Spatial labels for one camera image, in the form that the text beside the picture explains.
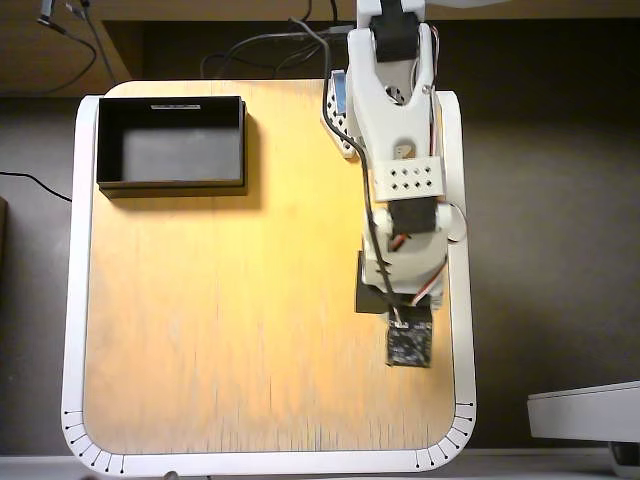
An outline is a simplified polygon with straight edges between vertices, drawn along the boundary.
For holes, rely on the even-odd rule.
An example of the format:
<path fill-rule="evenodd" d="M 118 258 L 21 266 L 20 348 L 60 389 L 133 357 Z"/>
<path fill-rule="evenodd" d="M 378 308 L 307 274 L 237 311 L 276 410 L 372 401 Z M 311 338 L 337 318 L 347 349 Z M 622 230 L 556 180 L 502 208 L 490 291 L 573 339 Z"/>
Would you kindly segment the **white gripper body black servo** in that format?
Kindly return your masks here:
<path fill-rule="evenodd" d="M 407 238 L 396 251 L 387 247 L 388 240 L 379 234 L 379 246 L 393 291 L 411 306 L 439 310 L 444 296 L 443 272 L 447 264 L 448 240 L 445 232 L 415 234 Z M 355 311 L 384 313 L 387 310 L 383 294 L 384 280 L 379 272 L 373 245 L 364 234 L 358 252 Z"/>

